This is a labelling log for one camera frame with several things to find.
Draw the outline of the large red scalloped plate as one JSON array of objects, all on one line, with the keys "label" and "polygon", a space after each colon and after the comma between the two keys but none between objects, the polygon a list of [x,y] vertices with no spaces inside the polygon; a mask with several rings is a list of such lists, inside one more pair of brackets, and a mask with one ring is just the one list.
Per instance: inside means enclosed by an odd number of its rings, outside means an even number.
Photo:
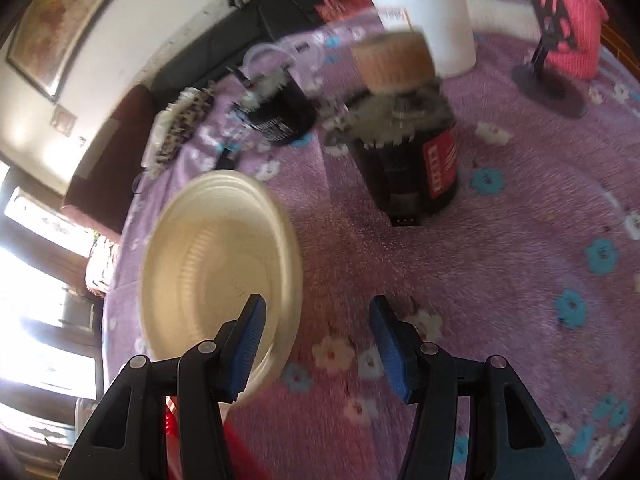
[{"label": "large red scalloped plate", "polygon": [[219,405],[204,401],[198,410],[184,409],[176,396],[165,408],[167,479],[269,479],[234,430],[222,421]]}]

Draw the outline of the purple floral tablecloth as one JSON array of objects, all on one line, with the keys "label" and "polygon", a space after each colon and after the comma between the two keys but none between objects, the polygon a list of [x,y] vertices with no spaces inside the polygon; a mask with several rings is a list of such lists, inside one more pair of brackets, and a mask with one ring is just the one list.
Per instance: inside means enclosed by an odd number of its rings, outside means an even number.
[{"label": "purple floral tablecloth", "polygon": [[238,168],[277,196],[303,255],[304,304],[282,375],[230,424],[273,479],[393,479],[413,410],[385,379],[368,304],[462,358],[504,356],[574,475],[612,464],[639,416],[639,87],[612,55],[566,119],[510,73],[524,42],[481,36],[442,87],[457,125],[451,204],[415,228],[378,211],[348,151],[257,134]]}]

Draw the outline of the dark jar with cork lid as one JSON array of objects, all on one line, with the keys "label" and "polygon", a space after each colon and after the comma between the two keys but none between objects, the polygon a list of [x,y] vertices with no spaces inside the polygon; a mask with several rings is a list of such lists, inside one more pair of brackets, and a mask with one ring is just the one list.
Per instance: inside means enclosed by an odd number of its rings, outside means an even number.
[{"label": "dark jar with cork lid", "polygon": [[417,226],[457,192],[456,118],[422,32],[384,32],[352,46],[364,90],[324,136],[344,144],[375,206],[393,226]]}]

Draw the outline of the leopard print cloth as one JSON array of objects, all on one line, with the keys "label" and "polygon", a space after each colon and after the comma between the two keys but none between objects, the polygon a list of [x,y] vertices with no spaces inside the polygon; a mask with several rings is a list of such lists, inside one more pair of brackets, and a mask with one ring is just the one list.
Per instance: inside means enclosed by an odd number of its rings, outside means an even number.
[{"label": "leopard print cloth", "polygon": [[210,89],[188,87],[182,90],[175,102],[155,116],[141,167],[154,176],[160,174],[190,141],[214,102],[214,92]]}]

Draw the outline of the black phone stand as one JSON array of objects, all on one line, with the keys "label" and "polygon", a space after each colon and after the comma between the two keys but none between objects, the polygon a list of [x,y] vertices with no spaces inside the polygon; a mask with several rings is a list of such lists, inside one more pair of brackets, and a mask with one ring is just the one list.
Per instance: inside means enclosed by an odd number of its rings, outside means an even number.
[{"label": "black phone stand", "polygon": [[544,67],[550,52],[559,52],[561,47],[577,50],[564,0],[530,2],[540,27],[540,40],[532,58],[526,64],[513,67],[511,78],[527,99],[565,118],[581,118],[586,114],[582,94],[566,77]]}]

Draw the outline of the black mug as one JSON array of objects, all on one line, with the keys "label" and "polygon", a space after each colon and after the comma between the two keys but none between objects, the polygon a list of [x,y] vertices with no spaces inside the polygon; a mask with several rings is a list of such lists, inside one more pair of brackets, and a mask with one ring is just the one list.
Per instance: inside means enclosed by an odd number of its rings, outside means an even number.
[{"label": "black mug", "polygon": [[242,67],[229,67],[242,84],[231,113],[273,146],[292,144],[318,120],[314,103],[292,75],[296,59],[277,44],[249,48]]}]

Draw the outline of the pink thermos with knit sleeve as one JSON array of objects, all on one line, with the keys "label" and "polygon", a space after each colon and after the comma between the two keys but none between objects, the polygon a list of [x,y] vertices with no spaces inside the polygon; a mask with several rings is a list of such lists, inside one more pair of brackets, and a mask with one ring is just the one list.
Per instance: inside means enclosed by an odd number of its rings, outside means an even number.
[{"label": "pink thermos with knit sleeve", "polygon": [[601,28],[608,20],[608,12],[600,0],[564,0],[564,3],[577,40],[577,50],[550,52],[548,64],[578,79],[592,79],[598,71]]}]

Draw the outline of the framed horse painting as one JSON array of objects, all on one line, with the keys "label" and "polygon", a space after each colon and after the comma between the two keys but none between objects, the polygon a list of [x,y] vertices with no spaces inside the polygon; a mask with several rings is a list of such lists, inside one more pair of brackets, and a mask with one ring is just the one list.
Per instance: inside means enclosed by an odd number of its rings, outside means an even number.
[{"label": "framed horse painting", "polygon": [[76,50],[107,0],[32,0],[12,32],[6,60],[55,102]]}]

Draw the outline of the white tissue pack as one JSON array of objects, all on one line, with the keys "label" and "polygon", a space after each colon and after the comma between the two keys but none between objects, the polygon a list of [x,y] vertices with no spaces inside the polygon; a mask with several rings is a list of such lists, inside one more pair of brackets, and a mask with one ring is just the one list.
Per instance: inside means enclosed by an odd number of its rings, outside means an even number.
[{"label": "white tissue pack", "polygon": [[537,42],[540,27],[528,0],[466,0],[473,32]]}]

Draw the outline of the white plastic jar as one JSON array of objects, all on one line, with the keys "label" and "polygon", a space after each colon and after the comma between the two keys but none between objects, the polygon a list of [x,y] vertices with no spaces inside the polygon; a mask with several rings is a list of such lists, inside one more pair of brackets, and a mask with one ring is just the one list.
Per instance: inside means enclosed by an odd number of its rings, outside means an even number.
[{"label": "white plastic jar", "polygon": [[474,68],[476,49],[466,0],[371,1],[385,29],[422,32],[440,78]]}]

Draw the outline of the black sofa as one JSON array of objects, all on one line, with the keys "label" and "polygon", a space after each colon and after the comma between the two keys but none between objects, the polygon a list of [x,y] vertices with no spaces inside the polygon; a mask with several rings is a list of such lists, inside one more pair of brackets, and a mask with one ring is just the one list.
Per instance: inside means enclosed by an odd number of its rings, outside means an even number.
[{"label": "black sofa", "polygon": [[169,55],[148,83],[157,110],[186,87],[203,87],[226,76],[255,44],[271,42],[321,26],[322,0],[222,0],[222,9],[205,10],[194,36]]}]

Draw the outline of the red plastic bag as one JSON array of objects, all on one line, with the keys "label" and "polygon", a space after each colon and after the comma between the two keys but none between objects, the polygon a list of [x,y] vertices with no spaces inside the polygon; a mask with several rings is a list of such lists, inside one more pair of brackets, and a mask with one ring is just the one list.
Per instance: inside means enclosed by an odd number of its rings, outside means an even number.
[{"label": "red plastic bag", "polygon": [[314,10],[322,21],[332,23],[348,20],[372,6],[371,0],[322,0]]}]

